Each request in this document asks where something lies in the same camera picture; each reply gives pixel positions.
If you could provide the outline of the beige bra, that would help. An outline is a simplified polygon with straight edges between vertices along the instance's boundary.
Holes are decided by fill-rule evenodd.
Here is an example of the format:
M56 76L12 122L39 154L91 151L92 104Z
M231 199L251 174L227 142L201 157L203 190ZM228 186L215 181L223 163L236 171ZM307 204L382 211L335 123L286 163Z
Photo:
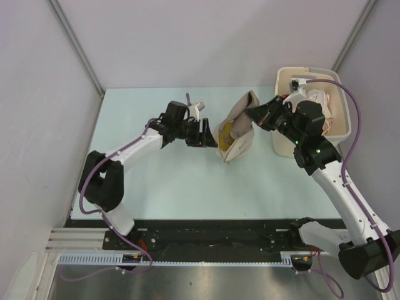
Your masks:
M247 108L255 108L259 106L259 99L253 90L245 93L241 99L232 107L229 114L222 121L220 128L227 123L232 123L230 136L234 139L240 138L252 128L252 120L245 113Z

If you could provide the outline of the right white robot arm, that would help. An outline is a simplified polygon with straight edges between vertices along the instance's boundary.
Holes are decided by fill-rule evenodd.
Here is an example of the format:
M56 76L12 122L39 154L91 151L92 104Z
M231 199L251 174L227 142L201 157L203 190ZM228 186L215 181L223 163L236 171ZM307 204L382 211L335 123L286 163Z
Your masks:
M386 266L399 256L399 231L371 209L343 169L342 157L323 135L325 117L320 104L301 101L295 109L283 97L247 108L245 113L261 129L278 131L294 144L294 158L327 194L343 220L347 237L310 218L299 221L288 235L289 245L302 251L310 244L339 259L354 279Z

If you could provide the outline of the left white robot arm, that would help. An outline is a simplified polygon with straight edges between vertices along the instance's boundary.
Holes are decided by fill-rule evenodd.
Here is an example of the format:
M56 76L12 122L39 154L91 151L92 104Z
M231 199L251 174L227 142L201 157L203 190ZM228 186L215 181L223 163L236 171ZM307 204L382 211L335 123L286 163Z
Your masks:
M184 104L171 101L159 117L151 118L144 131L133 141L106 152L87 155L79 181L79 208L85 215L83 201L95 206L110 228L118 234L116 242L126 250L137 245L138 234L132 231L135 222L124 205L124 175L140 160L177 139L194 148L216 148L209 121L200 117L203 102Z

